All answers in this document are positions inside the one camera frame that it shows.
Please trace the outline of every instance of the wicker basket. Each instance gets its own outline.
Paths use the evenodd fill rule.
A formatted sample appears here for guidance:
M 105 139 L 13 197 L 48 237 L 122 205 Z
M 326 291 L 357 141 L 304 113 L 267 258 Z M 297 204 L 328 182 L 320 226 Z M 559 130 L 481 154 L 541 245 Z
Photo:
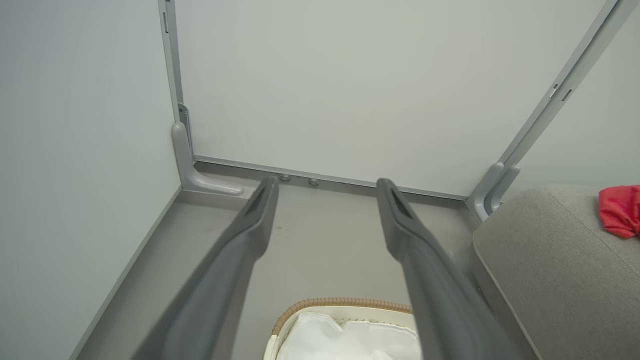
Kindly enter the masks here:
M 264 351 L 263 360 L 275 360 L 280 347 L 302 313 L 319 313 L 332 317 L 339 325 L 348 321 L 390 323 L 415 331 L 411 306 L 388 301 L 328 297 L 295 303 L 276 322 Z

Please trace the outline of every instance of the sofa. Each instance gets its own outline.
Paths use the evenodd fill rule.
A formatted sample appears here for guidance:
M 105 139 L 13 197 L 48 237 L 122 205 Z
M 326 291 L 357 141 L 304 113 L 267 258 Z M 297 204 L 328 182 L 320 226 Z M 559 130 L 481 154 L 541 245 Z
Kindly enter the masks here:
M 474 232 L 474 277 L 523 359 L 640 359 L 640 240 L 604 231 L 598 191 L 529 190 Z

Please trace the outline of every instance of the white partition panel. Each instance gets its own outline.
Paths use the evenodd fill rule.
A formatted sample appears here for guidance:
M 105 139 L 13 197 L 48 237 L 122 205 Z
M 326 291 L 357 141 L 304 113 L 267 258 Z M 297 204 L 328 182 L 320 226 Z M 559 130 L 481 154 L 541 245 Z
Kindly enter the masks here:
M 640 10 L 520 162 L 503 200 L 550 184 L 640 184 Z
M 468 196 L 604 3 L 181 0 L 196 158 Z
M 0 4 L 0 359 L 68 359 L 180 186 L 158 2 Z

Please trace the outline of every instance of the red cloth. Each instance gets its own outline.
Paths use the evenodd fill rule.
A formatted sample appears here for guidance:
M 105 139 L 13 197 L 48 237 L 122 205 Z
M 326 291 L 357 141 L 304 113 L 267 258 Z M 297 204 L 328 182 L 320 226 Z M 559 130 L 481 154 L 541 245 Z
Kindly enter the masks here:
M 640 185 L 614 186 L 600 192 L 604 228 L 623 239 L 640 236 Z

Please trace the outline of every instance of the gray floor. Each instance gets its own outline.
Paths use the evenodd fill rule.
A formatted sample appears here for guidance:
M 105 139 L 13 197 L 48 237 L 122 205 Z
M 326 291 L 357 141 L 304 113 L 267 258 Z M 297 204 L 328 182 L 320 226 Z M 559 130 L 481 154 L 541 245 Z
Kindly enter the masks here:
M 200 170 L 244 184 L 264 174 Z M 423 224 L 467 273 L 477 223 L 464 203 L 409 196 Z M 132 267 L 79 359 L 128 359 L 243 200 L 182 193 Z M 373 189 L 294 178 L 280 187 L 269 248 L 256 263 L 234 359 L 262 359 L 276 319 L 297 301 L 362 297 L 408 304 L 402 269 L 385 248 Z

